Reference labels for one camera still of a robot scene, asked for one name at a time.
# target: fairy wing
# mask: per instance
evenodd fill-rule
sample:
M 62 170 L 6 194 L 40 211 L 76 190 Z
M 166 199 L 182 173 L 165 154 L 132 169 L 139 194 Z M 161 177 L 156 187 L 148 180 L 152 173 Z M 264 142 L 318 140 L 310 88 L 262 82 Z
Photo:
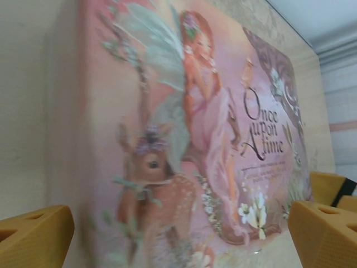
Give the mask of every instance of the fairy wing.
M 129 13 L 121 15 L 119 26 L 146 48 L 145 62 L 158 72 L 158 82 L 183 92 L 184 49 L 176 10 L 170 6 L 176 24 L 174 30 L 149 8 L 135 3 L 126 7 Z
M 181 173 L 181 159 L 190 142 L 190 134 L 185 124 L 185 111 L 182 108 L 182 94 L 174 92 L 169 95 L 154 111 L 151 121 L 156 125 L 173 123 L 173 129 L 167 136 L 170 144 L 168 161 L 175 172 Z

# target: ceiling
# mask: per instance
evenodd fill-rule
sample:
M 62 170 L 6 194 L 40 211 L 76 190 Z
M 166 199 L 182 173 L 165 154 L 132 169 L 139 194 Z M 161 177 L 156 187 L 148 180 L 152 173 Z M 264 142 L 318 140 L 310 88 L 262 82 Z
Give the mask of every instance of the ceiling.
M 357 34 L 357 0 L 267 1 L 314 49 Z

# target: fairy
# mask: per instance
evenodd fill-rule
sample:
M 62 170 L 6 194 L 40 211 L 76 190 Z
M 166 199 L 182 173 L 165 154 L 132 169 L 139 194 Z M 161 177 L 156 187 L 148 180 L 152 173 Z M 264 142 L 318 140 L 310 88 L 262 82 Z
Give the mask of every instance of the fairy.
M 171 122 L 168 160 L 174 172 L 182 162 L 193 162 L 202 178 L 223 201 L 220 237 L 232 245 L 258 239 L 239 224 L 238 187 L 234 150 L 240 131 L 232 94 L 221 84 L 215 65 L 213 32 L 197 12 L 180 15 L 170 6 L 175 29 L 155 12 L 139 4 L 127 4 L 118 25 L 145 48 L 145 62 L 158 73 L 158 82 L 174 89 L 151 114 L 151 123 Z M 266 229 L 266 234 L 277 230 Z

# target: pink dress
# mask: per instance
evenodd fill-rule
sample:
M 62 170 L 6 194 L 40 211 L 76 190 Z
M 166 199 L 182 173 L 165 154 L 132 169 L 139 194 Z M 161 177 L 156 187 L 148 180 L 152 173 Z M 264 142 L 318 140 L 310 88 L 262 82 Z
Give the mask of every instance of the pink dress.
M 202 77 L 206 84 L 211 72 L 212 70 L 209 68 L 202 69 Z M 234 228 L 237 236 L 242 233 L 246 234 L 246 230 L 233 223 L 231 216 L 238 206 L 237 204 L 233 206 L 229 198 L 229 184 L 226 171 L 226 162 L 232 154 L 230 140 L 233 135 L 228 122 L 229 92 L 225 88 L 221 88 L 209 101 L 206 101 L 199 87 L 195 85 L 189 94 L 194 100 L 191 141 L 205 156 L 204 168 L 207 173 L 207 180 L 210 182 L 212 190 L 222 199 L 225 216 L 229 224 Z

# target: white wall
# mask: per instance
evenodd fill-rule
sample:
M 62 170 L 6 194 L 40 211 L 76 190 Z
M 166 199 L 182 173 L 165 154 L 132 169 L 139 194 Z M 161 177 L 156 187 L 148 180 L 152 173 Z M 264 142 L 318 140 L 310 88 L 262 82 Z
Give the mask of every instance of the white wall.
M 357 50 L 321 71 L 336 172 L 357 181 Z
M 0 219 L 45 205 L 45 35 L 61 2 L 0 1 Z

